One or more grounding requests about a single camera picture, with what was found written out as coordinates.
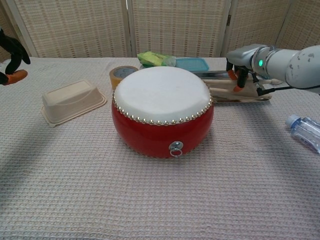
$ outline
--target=metal ring handle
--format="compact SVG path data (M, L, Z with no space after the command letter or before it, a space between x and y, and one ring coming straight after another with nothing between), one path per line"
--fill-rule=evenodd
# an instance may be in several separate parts
M177 158L183 154L182 148L184 144L181 141L174 141L169 145L170 155Z
M172 157L177 158L177 157L180 157L182 154L183 154L183 153L182 153L182 150L181 150L181 149L174 148L174 149L171 149L171 150L170 150L170 155L171 155Z

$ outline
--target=tape roll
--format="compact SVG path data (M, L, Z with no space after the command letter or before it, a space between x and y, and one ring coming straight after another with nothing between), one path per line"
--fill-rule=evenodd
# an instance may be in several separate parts
M118 84L130 74L138 71L134 66L118 66L110 71L110 81L112 90L115 90Z

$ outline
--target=bottle cap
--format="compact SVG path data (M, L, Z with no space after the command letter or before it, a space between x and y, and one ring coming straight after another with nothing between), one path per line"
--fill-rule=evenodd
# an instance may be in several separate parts
M298 119L300 119L300 117L293 114L293 115L291 115L291 116L289 116L289 117L287 118L287 120L285 121L285 124L286 124L289 128L291 128L292 125L293 125Z

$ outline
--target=table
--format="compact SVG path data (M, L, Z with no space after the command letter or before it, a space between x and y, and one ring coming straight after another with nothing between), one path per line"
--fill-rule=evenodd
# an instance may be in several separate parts
M211 70L225 59L206 58ZM217 104L207 138L179 159L141 156L111 117L109 71L136 58L31 58L0 87L3 239L318 240L320 157L293 140L291 114L320 121L301 90L260 103ZM87 79L108 102L55 128L42 94Z

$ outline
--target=drum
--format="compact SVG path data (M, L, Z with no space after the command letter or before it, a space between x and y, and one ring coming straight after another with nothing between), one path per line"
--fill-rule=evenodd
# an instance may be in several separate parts
M155 158L184 155L207 136L214 115L208 86L177 67L145 68L113 92L112 119L123 141Z

